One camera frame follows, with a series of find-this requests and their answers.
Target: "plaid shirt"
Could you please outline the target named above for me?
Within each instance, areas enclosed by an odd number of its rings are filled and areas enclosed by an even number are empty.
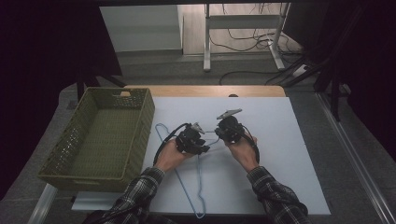
[[[149,215],[149,204],[151,199],[154,198],[164,175],[164,171],[158,168],[147,168],[141,176],[131,182],[125,193],[116,200],[113,207],[105,212],[103,217],[132,206],[135,206],[135,208],[131,212],[111,219],[106,224],[176,224],[168,218]],[[253,169],[247,174],[247,178],[252,184],[253,191],[257,194],[259,201],[262,202],[267,216],[274,223],[311,223],[302,212],[301,208],[304,205],[299,203],[293,190],[277,182],[264,167]]]

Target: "person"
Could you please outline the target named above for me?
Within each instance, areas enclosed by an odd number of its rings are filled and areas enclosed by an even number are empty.
[[[237,143],[224,142],[230,149],[233,157],[242,165],[247,172],[247,179],[250,181],[253,191],[258,200],[262,203],[264,211],[274,223],[311,223],[307,217],[306,207],[299,202],[294,191],[279,182],[256,161],[255,151],[245,138],[241,138]],[[91,223],[88,219],[104,217],[109,221],[100,223],[167,223],[176,222],[161,216],[149,214],[149,204],[155,196],[157,188],[161,184],[163,177],[169,171],[178,167],[184,160],[192,157],[189,153],[177,151],[175,139],[169,140],[161,152],[156,164],[147,168],[141,176],[134,179],[119,197],[113,207],[106,212],[94,212],[83,224]]]

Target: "basket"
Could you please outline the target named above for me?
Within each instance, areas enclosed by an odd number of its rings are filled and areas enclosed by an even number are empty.
[[[125,191],[142,170],[154,110],[149,89],[88,88],[38,177],[58,189]]]

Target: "blue wire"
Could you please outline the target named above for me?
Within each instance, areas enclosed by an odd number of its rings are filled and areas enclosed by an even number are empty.
[[[167,132],[168,134],[169,134],[170,132],[169,132],[168,128],[167,128],[164,124],[162,124],[162,123],[158,123],[158,124],[155,125],[155,131],[157,132],[158,136],[160,137],[161,142],[163,142],[163,138],[161,137],[160,131],[158,131],[158,127],[160,127],[160,126],[163,127],[163,128],[165,128],[165,130],[166,130],[166,132]],[[219,141],[219,139],[218,139],[216,142],[213,142],[213,143],[209,144],[208,146],[213,145],[213,144],[217,143],[218,141]],[[186,187],[184,186],[184,183],[183,183],[183,181],[181,180],[180,174],[178,173],[177,169],[175,169],[175,173],[176,173],[176,175],[177,175],[178,181],[179,181],[180,184],[181,184],[181,187],[182,187],[183,190],[184,190],[184,193],[185,193],[186,196],[187,196],[187,199],[189,200],[190,206],[191,206],[192,211],[194,212],[195,216],[196,216],[197,218],[203,218],[203,217],[205,216],[205,214],[206,214],[206,204],[205,204],[205,199],[204,199],[204,197],[203,197],[202,194],[201,194],[201,193],[202,193],[202,171],[201,171],[201,163],[200,163],[199,155],[197,155],[197,163],[196,163],[196,164],[197,164],[198,184],[199,184],[199,189],[198,189],[198,194],[197,194],[197,195],[198,195],[198,198],[200,199],[200,201],[201,201],[201,203],[202,203],[202,207],[203,207],[203,210],[204,210],[204,212],[203,212],[201,215],[198,215],[198,214],[197,214],[197,212],[196,212],[196,210],[195,210],[195,207],[194,207],[194,205],[192,204],[190,195],[189,195],[189,193],[187,192],[187,189],[186,189]]]

